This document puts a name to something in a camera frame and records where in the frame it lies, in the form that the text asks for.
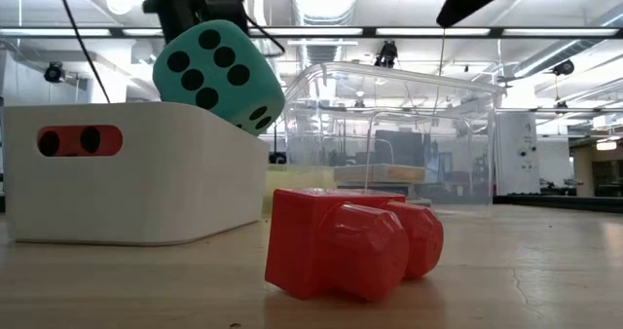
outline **red plastic toy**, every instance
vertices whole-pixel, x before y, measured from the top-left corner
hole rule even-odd
[[[275,190],[266,281],[300,299],[344,291],[376,301],[439,261],[443,226],[385,192]]]

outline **table surface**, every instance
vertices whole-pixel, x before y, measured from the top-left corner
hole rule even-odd
[[[439,207],[439,266],[385,301],[264,281],[270,221],[166,247],[10,243],[0,328],[620,328],[623,215]]]

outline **ceiling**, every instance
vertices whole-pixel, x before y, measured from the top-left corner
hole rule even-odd
[[[246,0],[247,10],[256,19],[264,19],[274,26],[295,25],[297,21],[293,0],[263,0],[257,10],[258,0]],[[318,4],[330,4],[331,0],[318,0]],[[623,0],[496,0],[473,16],[462,21],[460,26],[522,26],[522,27],[583,27],[595,26],[595,20],[613,9]],[[434,27],[436,16],[444,0],[354,0],[353,14],[349,21],[354,26],[426,26]],[[123,26],[159,27],[155,16],[141,12],[140,0],[69,0],[78,24],[83,27]],[[0,0],[0,26],[68,26],[68,20],[60,0]],[[301,47],[290,46],[292,40],[280,39],[286,54],[276,63],[282,80],[291,82],[305,67]],[[348,39],[349,45],[341,46],[339,60],[371,64],[383,44],[383,39]],[[406,71],[438,75],[441,66],[443,76],[482,83],[494,82],[504,76],[502,70],[537,54],[557,43],[552,39],[395,39],[398,61],[395,68]],[[136,40],[132,45],[132,59],[121,60],[116,54],[128,47],[128,41],[113,39],[89,40],[88,48],[132,73],[133,78],[149,82],[150,66],[139,62],[157,56],[164,42],[160,40]],[[21,39],[20,49],[27,55],[42,51],[79,51],[77,42],[60,39]],[[568,98],[575,107],[612,106],[612,99],[623,97],[623,91],[616,84],[623,60],[623,40],[608,40],[571,60],[575,72],[561,76],[558,80],[550,73],[539,73],[528,78],[513,81],[509,97],[520,97],[513,106],[552,106],[556,96]],[[83,63],[80,72],[89,73]],[[598,91],[610,83],[607,91]],[[356,85],[345,84],[341,91],[357,91]],[[575,96],[597,90],[592,96],[573,102]],[[401,93],[393,98],[395,106],[404,102]]]

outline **wood grain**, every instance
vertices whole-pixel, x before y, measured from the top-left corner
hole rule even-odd
[[[440,265],[366,304],[264,282],[270,223],[166,247],[13,244],[0,217],[0,328],[618,328],[623,216],[438,208]]]

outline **black cable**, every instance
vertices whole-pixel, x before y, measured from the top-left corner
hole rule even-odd
[[[275,37],[271,36],[268,32],[266,32],[266,30],[260,26],[259,24],[257,24],[257,22],[255,22],[255,20],[253,20],[247,13],[246,11],[244,11],[244,16],[246,17],[246,19],[251,22],[251,24],[253,25],[253,27],[257,28],[260,32],[262,32],[263,35],[265,35],[271,42],[273,42],[280,50],[279,53],[276,54],[271,54],[271,55],[264,55],[264,57],[278,57],[278,56],[282,56],[285,54],[285,48],[283,48],[283,46],[275,39]]]
[[[95,75],[95,79],[99,83],[99,87],[101,88],[101,91],[104,93],[104,96],[106,97],[106,101],[110,104],[110,98],[108,97],[108,93],[106,92],[106,89],[104,88],[104,84],[101,82],[101,78],[99,77],[99,73],[97,72],[97,69],[95,68],[95,65],[93,64],[93,60],[91,60],[91,56],[89,55],[89,51],[87,51],[85,42],[82,40],[82,37],[80,36],[78,25],[76,24],[76,20],[74,19],[73,14],[71,14],[71,9],[69,9],[69,4],[67,3],[67,0],[62,0],[62,5],[65,7],[65,12],[67,13],[69,22],[71,22],[71,27],[74,29],[74,33],[76,34],[76,39],[78,39],[80,48],[82,49],[82,52],[85,54],[85,57],[87,58],[87,62],[89,63],[89,66],[91,67],[91,71]]]

